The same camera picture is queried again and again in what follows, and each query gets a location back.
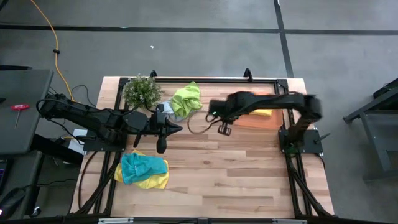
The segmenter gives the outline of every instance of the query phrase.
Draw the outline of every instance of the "green plant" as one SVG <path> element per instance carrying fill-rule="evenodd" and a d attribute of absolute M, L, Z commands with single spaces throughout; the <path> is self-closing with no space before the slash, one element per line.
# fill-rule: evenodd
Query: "green plant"
<path fill-rule="evenodd" d="M 129 106 L 136 106 L 144 99 L 146 105 L 151 108 L 161 99 L 162 90 L 153 78 L 138 75 L 125 84 L 123 97 Z"/>

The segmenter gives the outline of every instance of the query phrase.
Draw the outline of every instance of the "concrete floor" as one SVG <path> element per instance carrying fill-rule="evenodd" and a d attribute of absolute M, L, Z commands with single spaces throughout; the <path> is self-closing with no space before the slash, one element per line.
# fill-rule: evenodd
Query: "concrete floor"
<path fill-rule="evenodd" d="M 194 27 L 277 29 L 273 0 L 36 0 L 55 25 L 124 27 Z M 280 0 L 286 29 L 397 30 L 395 0 Z M 29 1 L 10 1 L 0 12 L 2 24 L 45 25 Z M 287 77 L 279 34 L 199 32 L 57 32 L 60 63 L 70 86 L 85 84 L 97 100 L 105 75 L 240 77 L 246 67 L 255 77 Z M 362 124 L 342 117 L 371 99 L 383 84 L 397 78 L 397 35 L 287 34 L 294 77 L 304 78 L 309 93 L 322 100 L 324 118 L 317 126 L 331 133 L 323 141 L 326 175 L 336 215 L 398 222 L 398 181 L 365 184 L 362 176 L 377 170 L 377 159 Z M 0 30 L 0 63 L 54 69 L 49 31 Z M 66 93 L 54 76 L 52 86 Z M 85 90 L 75 98 L 87 103 Z M 67 122 L 68 128 L 75 128 Z M 40 121 L 37 132 L 64 132 Z M 54 187 L 41 197 L 45 216 L 65 213 L 68 192 Z"/>

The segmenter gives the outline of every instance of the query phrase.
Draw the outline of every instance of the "red tool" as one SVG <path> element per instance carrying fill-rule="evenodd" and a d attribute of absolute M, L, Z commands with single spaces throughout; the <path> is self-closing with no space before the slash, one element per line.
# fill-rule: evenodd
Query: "red tool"
<path fill-rule="evenodd" d="M 13 106 L 11 106 L 11 109 L 18 110 L 17 120 L 15 122 L 15 127 L 14 127 L 14 129 L 17 129 L 19 114 L 21 113 L 21 110 L 29 109 L 29 105 L 27 105 L 27 104 L 13 105 Z"/>

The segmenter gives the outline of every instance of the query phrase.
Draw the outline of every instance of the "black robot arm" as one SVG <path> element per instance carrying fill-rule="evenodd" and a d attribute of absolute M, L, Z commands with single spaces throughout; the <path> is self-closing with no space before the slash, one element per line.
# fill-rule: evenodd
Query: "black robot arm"
<path fill-rule="evenodd" d="M 289 127 L 288 142 L 302 146 L 304 132 L 310 124 L 322 117 L 320 101 L 313 95 L 293 93 L 286 95 L 255 95 L 251 92 L 239 91 L 227 96 L 226 101 L 210 100 L 208 113 L 219 117 L 223 124 L 218 132 L 231 134 L 228 124 L 257 109 L 295 109 L 301 117 L 296 125 Z"/>
<path fill-rule="evenodd" d="M 171 123 L 167 115 L 158 105 L 150 118 L 135 110 L 112 110 L 97 108 L 76 103 L 65 95 L 50 95 L 37 102 L 39 113 L 46 119 L 65 118 L 96 134 L 86 141 L 99 141 L 110 146 L 122 144 L 127 134 L 136 135 L 134 147 L 139 143 L 141 135 L 158 136 L 157 152 L 166 150 L 166 137 L 182 130 L 182 127 Z"/>

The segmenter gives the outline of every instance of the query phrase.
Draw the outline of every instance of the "wooden tabletop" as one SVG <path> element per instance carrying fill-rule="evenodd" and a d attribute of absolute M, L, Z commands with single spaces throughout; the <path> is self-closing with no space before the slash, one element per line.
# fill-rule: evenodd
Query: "wooden tabletop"
<path fill-rule="evenodd" d="M 120 77 L 104 77 L 98 108 L 113 108 Z M 289 91 L 306 93 L 301 78 L 287 79 Z M 168 100 L 186 83 L 160 83 L 162 100 Z M 225 99 L 236 91 L 261 91 L 274 94 L 269 84 L 199 83 L 202 111 L 208 102 Z M 191 120 L 194 130 L 208 126 L 204 112 Z M 294 112 L 295 119 L 299 114 Z M 170 179 L 166 189 L 139 189 L 135 185 L 116 184 L 111 215 L 129 217 L 220 217 L 220 218 L 293 218 L 292 198 L 285 157 L 280 152 L 277 130 L 232 127 L 231 136 L 217 133 L 218 125 L 194 135 L 187 122 L 183 130 L 167 138 L 167 150 L 156 154 L 155 137 L 142 137 L 136 148 L 146 155 L 161 156 L 169 162 Z M 135 136 L 130 136 L 126 153 L 131 153 Z M 85 156 L 81 170 L 87 162 Z M 99 152 L 88 165 L 82 184 L 82 204 L 98 185 L 104 153 Z M 324 208 L 333 213 L 325 171 L 319 158 L 302 156 L 308 188 Z M 77 188 L 71 212 L 78 210 Z M 300 208 L 302 193 L 297 186 Z M 103 206 L 108 188 L 104 191 Z"/>

